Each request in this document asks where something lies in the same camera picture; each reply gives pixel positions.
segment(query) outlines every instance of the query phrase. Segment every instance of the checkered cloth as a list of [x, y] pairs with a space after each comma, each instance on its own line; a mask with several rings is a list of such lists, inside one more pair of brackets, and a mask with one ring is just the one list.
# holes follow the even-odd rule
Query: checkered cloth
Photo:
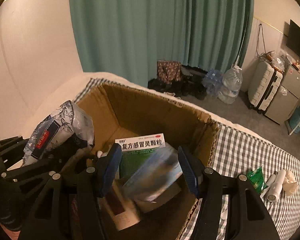
[[[91, 78], [86, 87], [80, 92], [74, 102], [77, 103], [94, 86], [102, 83], [116, 83], [107, 79]], [[270, 203], [263, 200], [268, 209], [272, 220], [277, 228], [281, 240], [288, 240], [300, 225], [300, 161], [289, 153], [256, 138], [247, 133], [236, 130], [232, 127], [219, 123], [220, 132], [216, 147], [215, 157], [212, 162], [212, 168], [219, 174], [229, 177], [236, 177], [239, 173], [256, 170], [262, 166], [263, 174], [266, 180], [271, 174], [281, 169], [292, 171], [296, 181], [299, 184], [297, 193], [290, 197], [285, 197], [281, 193], [277, 203]], [[223, 196], [222, 212], [227, 210], [228, 197]], [[198, 203], [194, 214], [181, 236], [181, 240], [188, 240], [193, 232], [198, 212], [201, 206], [201, 200]], [[218, 240], [223, 240], [226, 231], [226, 220], [220, 219]]]

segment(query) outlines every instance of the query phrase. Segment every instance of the white suitcase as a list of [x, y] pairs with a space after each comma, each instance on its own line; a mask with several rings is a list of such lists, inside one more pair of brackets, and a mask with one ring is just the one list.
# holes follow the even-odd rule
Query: white suitcase
[[259, 62], [248, 89], [250, 108], [255, 108], [260, 114], [265, 111], [277, 92], [281, 80], [280, 72], [266, 61]]

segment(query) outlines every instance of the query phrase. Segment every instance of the gray floor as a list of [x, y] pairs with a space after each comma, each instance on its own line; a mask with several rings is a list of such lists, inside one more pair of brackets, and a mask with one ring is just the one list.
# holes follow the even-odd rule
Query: gray floor
[[300, 160], [300, 133], [288, 136], [285, 125], [278, 125], [262, 114], [258, 114], [257, 111], [249, 110], [246, 93], [240, 92], [231, 105], [209, 95], [204, 100], [198, 100], [193, 96], [182, 97], [182, 99], [254, 131]]

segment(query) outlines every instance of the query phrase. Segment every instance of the television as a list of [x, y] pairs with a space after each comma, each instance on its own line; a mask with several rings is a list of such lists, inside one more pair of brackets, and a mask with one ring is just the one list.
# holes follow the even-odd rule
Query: television
[[300, 57], [300, 27], [292, 20], [286, 45]]

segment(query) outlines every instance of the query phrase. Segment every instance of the green snack bag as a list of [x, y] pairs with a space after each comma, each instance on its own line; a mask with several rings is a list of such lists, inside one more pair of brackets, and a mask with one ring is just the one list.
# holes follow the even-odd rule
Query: green snack bag
[[268, 187], [262, 174], [262, 167], [255, 171], [248, 172], [247, 177], [259, 195], [265, 188]]

